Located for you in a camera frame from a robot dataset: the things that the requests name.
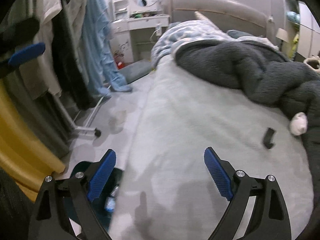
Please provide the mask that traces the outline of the dark grey fleece blanket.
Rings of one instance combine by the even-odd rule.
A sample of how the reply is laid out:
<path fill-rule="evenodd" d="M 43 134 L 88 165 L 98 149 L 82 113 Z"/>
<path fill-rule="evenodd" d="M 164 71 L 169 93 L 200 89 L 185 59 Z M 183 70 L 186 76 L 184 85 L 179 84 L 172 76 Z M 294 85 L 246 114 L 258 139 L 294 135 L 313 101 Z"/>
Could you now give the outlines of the dark grey fleece blanket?
<path fill-rule="evenodd" d="M 319 183 L 319 75 L 255 41 L 193 42 L 174 52 L 177 65 L 216 85 L 240 89 L 249 100 L 278 107 L 289 119 L 302 112 L 302 136 L 313 182 Z"/>

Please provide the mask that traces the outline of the white dressing table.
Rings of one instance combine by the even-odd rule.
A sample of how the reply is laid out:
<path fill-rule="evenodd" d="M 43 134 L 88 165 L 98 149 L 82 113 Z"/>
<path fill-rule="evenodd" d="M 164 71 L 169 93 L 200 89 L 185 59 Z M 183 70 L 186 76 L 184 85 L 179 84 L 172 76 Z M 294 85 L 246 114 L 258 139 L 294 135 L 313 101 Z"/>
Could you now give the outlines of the white dressing table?
<path fill-rule="evenodd" d="M 170 16 L 154 4 L 148 10 L 133 0 L 111 0 L 114 21 L 110 41 L 116 63 L 149 60 L 151 48 L 169 26 Z"/>

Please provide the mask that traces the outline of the plastic bottle in bin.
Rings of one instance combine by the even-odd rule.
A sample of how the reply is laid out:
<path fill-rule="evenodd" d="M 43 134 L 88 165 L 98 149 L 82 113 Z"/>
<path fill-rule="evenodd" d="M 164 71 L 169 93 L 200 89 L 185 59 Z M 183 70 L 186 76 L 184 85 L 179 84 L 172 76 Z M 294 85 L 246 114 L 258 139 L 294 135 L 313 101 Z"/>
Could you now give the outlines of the plastic bottle in bin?
<path fill-rule="evenodd" d="M 119 185 L 116 185 L 114 189 L 111 191 L 110 195 L 106 198 L 106 202 L 104 205 L 105 211 L 109 213 L 113 213 L 116 208 L 116 198 L 119 193 Z"/>

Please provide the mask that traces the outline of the black hanging garment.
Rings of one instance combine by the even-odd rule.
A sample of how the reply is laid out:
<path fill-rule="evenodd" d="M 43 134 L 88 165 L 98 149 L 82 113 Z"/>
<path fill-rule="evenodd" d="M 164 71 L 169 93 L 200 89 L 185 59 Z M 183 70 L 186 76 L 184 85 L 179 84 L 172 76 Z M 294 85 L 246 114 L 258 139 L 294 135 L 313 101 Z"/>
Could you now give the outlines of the black hanging garment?
<path fill-rule="evenodd" d="M 53 69 L 62 91 L 69 93 L 79 109 L 87 110 L 93 106 L 94 99 L 89 94 L 76 61 L 75 45 L 67 17 L 66 4 L 69 0 L 60 1 L 62 9 L 52 19 Z"/>

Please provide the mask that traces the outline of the black curved plastic piece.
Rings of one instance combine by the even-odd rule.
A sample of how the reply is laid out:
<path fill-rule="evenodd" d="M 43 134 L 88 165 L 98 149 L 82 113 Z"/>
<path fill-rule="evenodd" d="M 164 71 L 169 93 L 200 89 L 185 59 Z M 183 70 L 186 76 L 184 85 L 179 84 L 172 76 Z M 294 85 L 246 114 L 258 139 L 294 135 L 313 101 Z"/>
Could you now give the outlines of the black curved plastic piece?
<path fill-rule="evenodd" d="M 269 127 L 264 134 L 263 145 L 268 150 L 270 150 L 274 146 L 273 137 L 274 137 L 275 133 L 276 133 L 276 131 Z"/>

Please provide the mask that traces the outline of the beige padded headboard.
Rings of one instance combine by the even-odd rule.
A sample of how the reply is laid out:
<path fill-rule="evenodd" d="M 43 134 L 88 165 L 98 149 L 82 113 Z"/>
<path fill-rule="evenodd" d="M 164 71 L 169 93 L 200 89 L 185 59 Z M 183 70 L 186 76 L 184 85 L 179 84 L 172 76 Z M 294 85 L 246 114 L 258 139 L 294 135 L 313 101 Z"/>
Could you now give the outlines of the beige padded headboard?
<path fill-rule="evenodd" d="M 275 41 L 272 19 L 233 0 L 169 0 L 168 9 L 173 22 L 195 20 L 198 11 L 222 31 L 234 29 Z"/>

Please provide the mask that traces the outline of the beige bedside lamp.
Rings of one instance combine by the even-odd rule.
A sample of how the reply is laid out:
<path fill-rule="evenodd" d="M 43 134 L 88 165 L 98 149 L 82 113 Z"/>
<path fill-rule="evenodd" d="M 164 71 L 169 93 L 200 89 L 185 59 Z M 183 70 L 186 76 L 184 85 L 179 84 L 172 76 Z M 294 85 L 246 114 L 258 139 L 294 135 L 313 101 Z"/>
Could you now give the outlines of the beige bedside lamp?
<path fill-rule="evenodd" d="M 288 32 L 285 29 L 278 28 L 276 38 L 280 40 L 279 50 L 282 51 L 284 43 L 289 41 Z"/>

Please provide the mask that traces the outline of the white clothes rack frame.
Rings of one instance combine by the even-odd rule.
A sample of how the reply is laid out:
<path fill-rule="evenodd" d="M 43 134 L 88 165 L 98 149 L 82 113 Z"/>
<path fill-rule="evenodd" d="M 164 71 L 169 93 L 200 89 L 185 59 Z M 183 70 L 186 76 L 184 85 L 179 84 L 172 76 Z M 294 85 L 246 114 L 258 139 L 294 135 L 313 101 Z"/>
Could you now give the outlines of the white clothes rack frame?
<path fill-rule="evenodd" d="M 87 110 L 81 110 L 67 93 L 56 94 L 53 99 L 63 117 L 63 121 L 71 129 L 72 138 L 89 137 L 94 139 L 101 137 L 101 129 L 93 126 L 92 123 L 103 104 L 107 103 L 110 98 L 105 96 L 94 97 L 92 107 Z"/>

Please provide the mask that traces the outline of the yellow curtain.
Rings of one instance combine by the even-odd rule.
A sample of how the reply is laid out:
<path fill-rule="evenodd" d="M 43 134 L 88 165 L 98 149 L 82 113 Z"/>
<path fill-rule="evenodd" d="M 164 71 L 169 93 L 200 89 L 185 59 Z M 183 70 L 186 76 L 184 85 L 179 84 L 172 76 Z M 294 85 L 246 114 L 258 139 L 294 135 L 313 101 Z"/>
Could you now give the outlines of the yellow curtain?
<path fill-rule="evenodd" d="M 44 178 L 65 165 L 29 129 L 1 83 L 1 168 L 32 201 Z"/>

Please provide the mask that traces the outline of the light blue hanging robe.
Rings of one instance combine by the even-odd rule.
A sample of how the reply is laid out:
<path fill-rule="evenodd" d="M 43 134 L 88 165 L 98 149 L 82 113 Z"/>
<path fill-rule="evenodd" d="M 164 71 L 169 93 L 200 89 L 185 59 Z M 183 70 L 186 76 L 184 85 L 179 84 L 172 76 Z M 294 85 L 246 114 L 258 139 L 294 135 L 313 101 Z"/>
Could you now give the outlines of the light blue hanging robe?
<path fill-rule="evenodd" d="M 131 92 L 111 51 L 111 22 L 105 0 L 87 0 L 81 38 L 89 91 L 107 98 L 111 97 L 110 90 Z"/>

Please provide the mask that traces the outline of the red small box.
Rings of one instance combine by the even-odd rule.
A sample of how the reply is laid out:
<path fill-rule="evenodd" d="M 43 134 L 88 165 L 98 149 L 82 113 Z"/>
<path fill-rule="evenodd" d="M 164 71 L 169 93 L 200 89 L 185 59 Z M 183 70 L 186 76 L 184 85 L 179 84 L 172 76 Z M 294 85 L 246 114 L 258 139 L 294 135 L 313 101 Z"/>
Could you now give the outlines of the red small box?
<path fill-rule="evenodd" d="M 117 63 L 117 67 L 118 67 L 118 69 L 123 69 L 123 68 L 125 67 L 125 63 L 119 61 L 119 62 Z"/>

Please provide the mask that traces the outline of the grey floor cushion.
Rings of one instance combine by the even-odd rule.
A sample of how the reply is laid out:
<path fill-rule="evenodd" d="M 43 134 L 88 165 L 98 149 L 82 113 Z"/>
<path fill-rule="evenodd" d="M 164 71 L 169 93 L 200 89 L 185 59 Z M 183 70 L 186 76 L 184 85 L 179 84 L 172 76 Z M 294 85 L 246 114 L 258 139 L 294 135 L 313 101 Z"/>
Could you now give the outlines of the grey floor cushion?
<path fill-rule="evenodd" d="M 140 60 L 121 68 L 119 72 L 125 77 L 127 83 L 148 75 L 153 70 L 151 62 L 148 60 Z"/>

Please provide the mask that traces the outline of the white wardrobe shelf unit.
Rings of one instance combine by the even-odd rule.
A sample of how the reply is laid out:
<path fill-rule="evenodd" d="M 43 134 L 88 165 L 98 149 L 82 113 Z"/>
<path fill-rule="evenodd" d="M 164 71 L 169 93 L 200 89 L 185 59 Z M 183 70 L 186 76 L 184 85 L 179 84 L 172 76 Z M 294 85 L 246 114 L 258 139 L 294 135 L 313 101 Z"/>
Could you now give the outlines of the white wardrobe shelf unit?
<path fill-rule="evenodd" d="M 319 55 L 319 24 L 303 0 L 284 1 L 285 52 L 293 61 Z"/>

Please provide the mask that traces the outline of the blue patterned quilt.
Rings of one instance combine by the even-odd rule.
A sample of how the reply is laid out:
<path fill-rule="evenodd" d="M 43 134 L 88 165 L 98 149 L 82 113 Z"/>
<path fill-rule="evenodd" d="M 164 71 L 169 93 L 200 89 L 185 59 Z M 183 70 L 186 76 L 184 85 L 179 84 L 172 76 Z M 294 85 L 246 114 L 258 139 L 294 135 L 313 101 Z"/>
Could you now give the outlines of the blue patterned quilt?
<path fill-rule="evenodd" d="M 151 50 L 151 65 L 156 67 L 159 60 L 166 55 L 175 56 L 181 46 L 207 41 L 213 42 L 214 45 L 227 41 L 257 41 L 275 50 L 279 49 L 268 38 L 261 35 L 255 36 L 234 29 L 224 32 L 210 20 L 191 20 L 169 28 L 159 38 Z"/>

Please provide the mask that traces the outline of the white balled sock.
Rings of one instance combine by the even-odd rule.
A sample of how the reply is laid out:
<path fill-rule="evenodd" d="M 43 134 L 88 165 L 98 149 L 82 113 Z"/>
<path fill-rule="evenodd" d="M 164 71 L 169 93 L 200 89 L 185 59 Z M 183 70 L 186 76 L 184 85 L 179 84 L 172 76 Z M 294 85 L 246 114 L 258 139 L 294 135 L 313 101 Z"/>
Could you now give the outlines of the white balled sock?
<path fill-rule="evenodd" d="M 300 136 L 307 132 L 308 119 L 305 113 L 297 113 L 290 121 L 289 129 L 292 135 Z"/>

